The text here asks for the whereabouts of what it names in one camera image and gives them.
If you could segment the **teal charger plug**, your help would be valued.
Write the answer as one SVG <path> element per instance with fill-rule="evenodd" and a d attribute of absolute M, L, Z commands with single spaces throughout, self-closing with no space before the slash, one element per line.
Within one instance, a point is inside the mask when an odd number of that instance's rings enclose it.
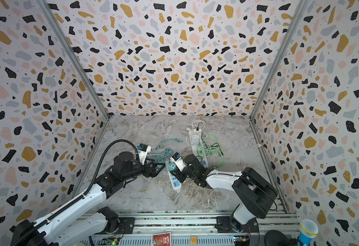
<path fill-rule="evenodd" d="M 176 169 L 176 165 L 175 164 L 172 164 L 172 163 L 169 163 L 168 164 L 168 170 L 171 172 L 171 171 L 174 171 Z"/>

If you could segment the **large colourful power strip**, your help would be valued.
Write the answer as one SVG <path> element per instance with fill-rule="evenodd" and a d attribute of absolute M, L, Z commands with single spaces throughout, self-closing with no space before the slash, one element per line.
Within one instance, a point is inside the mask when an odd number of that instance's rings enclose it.
<path fill-rule="evenodd" d="M 208 164 L 206 153 L 205 153 L 205 150 L 204 150 L 202 136 L 200 136 L 200 143 L 198 145 L 193 145 L 193 146 L 191 145 L 189 134 L 187 136 L 186 141 L 187 141 L 187 144 L 191 146 L 193 154 L 198 157 L 198 159 L 200 160 L 203 167 L 208 168 L 209 164 Z"/>

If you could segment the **small white blue power strip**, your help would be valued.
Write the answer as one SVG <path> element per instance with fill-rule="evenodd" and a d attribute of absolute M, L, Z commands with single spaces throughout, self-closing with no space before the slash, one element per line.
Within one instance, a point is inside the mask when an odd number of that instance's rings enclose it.
<path fill-rule="evenodd" d="M 181 191 L 182 184 L 178 181 L 178 179 L 174 175 L 171 174 L 169 161 L 166 161 L 166 170 L 167 170 L 167 173 L 169 176 L 169 181 L 171 183 L 172 188 L 174 189 L 174 191 L 176 193 L 179 193 Z"/>

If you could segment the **white rectangular charger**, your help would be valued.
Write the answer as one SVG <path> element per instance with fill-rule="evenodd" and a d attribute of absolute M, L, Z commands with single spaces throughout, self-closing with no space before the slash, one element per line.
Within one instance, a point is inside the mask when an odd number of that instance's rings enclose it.
<path fill-rule="evenodd" d="M 199 135 L 192 135 L 190 136 L 191 145 L 198 145 L 200 143 L 200 136 Z"/>

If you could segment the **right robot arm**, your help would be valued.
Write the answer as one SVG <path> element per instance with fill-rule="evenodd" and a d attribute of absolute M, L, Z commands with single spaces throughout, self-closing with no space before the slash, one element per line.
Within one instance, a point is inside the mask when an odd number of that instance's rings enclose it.
<path fill-rule="evenodd" d="M 183 158 L 175 153 L 170 161 L 175 165 L 170 173 L 179 182 L 183 183 L 189 178 L 199 187 L 233 191 L 239 197 L 242 203 L 233 213 L 225 220 L 217 220 L 219 232 L 241 233 L 247 228 L 248 222 L 266 218 L 275 204 L 277 190 L 250 167 L 238 172 L 218 171 L 203 166 L 194 154 Z"/>

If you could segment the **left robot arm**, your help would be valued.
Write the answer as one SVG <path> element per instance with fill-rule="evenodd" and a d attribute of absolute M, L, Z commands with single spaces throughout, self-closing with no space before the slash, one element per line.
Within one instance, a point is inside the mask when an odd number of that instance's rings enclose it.
<path fill-rule="evenodd" d="M 121 152 L 114 163 L 102 174 L 99 173 L 105 155 L 117 143 L 127 143 L 132 152 Z M 119 139 L 110 143 L 100 158 L 89 186 L 78 196 L 53 212 L 30 222 L 24 220 L 14 228 L 12 246 L 71 246 L 96 233 L 124 233 L 126 228 L 118 214 L 109 207 L 95 212 L 82 222 L 76 220 L 90 209 L 107 201 L 115 193 L 139 176 L 156 177 L 164 163 L 156 163 L 148 157 L 151 147 L 145 144 L 135 146 L 132 142 Z"/>

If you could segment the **red snack packet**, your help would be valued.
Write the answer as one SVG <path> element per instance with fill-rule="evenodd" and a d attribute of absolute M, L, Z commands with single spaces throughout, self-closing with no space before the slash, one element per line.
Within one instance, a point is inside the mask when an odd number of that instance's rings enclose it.
<path fill-rule="evenodd" d="M 172 246 L 171 233 L 165 232 L 165 233 L 152 235 L 151 245 L 152 246 Z"/>

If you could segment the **small yellow tag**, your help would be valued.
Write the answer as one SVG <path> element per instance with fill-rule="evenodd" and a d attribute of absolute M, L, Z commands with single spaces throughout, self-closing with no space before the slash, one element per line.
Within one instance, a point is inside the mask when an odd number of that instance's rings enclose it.
<path fill-rule="evenodd" d="M 190 244 L 191 245 L 197 245 L 198 244 L 198 237 L 197 236 L 191 236 L 190 237 Z"/>

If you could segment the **black round object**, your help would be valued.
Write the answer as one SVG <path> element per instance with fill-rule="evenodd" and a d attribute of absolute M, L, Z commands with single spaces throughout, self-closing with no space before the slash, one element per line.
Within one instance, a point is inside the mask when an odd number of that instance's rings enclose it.
<path fill-rule="evenodd" d="M 264 235 L 265 246 L 288 246 L 290 240 L 285 234 L 278 230 L 269 230 Z"/>

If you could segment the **blue toy microphone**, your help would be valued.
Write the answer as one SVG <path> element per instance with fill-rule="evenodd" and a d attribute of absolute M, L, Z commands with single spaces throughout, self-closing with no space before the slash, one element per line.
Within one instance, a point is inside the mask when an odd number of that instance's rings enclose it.
<path fill-rule="evenodd" d="M 310 219 L 303 219 L 299 226 L 300 235 L 297 238 L 297 246 L 310 246 L 311 241 L 318 235 L 317 224 Z"/>

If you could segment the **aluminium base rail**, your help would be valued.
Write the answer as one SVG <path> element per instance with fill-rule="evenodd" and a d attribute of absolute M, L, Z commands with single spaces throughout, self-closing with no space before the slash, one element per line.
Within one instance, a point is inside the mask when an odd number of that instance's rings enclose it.
<path fill-rule="evenodd" d="M 271 211 L 265 219 L 248 222 L 241 233 L 219 232 L 217 220 L 225 220 L 231 211 L 147 211 L 119 214 L 119 230 L 114 233 L 96 233 L 92 241 L 96 246 L 149 246 L 155 234 L 170 232 L 174 246 L 231 246 L 242 237 L 250 239 L 252 246 L 262 246 L 269 230 L 278 230 L 288 237 L 299 235 L 299 222 L 295 215 Z M 191 245 L 190 237 L 197 236 L 198 244 Z"/>

